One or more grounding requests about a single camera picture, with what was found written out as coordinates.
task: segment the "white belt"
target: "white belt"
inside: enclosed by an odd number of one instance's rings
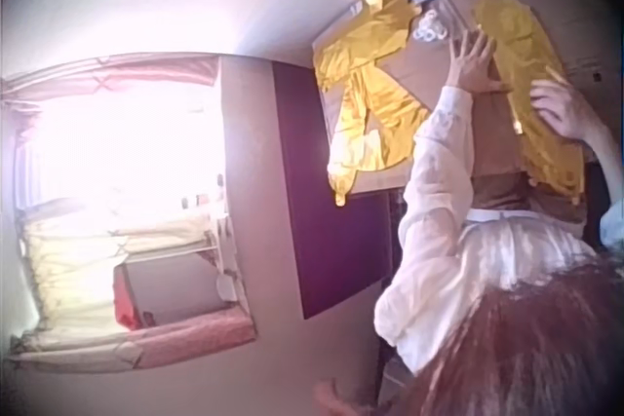
[[[547,214],[529,211],[526,209],[480,209],[471,208],[466,216],[466,221],[473,223],[485,223],[506,218],[533,218],[539,219],[549,224],[559,226],[564,231],[569,232],[576,239],[583,237],[585,223],[568,223],[560,219],[553,218]]]

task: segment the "shiny gold material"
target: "shiny gold material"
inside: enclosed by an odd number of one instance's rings
[[[382,57],[406,46],[410,23],[421,13],[410,0],[362,0],[356,17],[334,33],[314,56],[317,81],[326,92],[345,91],[331,141],[328,173],[339,206],[358,170],[383,170],[411,155],[413,135],[429,111],[377,67]],[[368,111],[382,125],[365,133]]]
[[[532,80],[552,78],[548,67],[563,75],[548,36],[530,8],[518,0],[479,0],[475,19],[496,39],[496,67],[513,89],[508,96],[514,121],[522,129],[519,139],[526,172],[535,183],[546,183],[577,202],[585,189],[581,147],[553,133],[530,104]]]

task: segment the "person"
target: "person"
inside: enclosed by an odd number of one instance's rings
[[[401,265],[374,311],[377,333],[415,375],[396,402],[365,409],[317,393],[331,415],[609,415],[624,377],[624,280],[618,256],[597,255],[569,223],[528,210],[471,220],[473,95],[505,86],[488,76],[494,43],[450,41],[448,80],[415,136],[399,226]],[[587,144],[612,207],[601,238],[621,251],[624,170],[585,98],[554,71],[531,102],[562,137]]]

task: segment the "brown hair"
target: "brown hair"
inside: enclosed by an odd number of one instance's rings
[[[619,265],[593,259],[545,285],[487,290],[397,404],[377,415],[624,414],[616,409],[624,387]]]

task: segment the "pink curtain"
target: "pink curtain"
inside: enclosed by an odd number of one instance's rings
[[[37,111],[44,101],[64,96],[122,92],[141,82],[178,82],[212,86],[218,56],[207,54],[132,54],[98,57],[59,65],[2,83],[5,104]]]

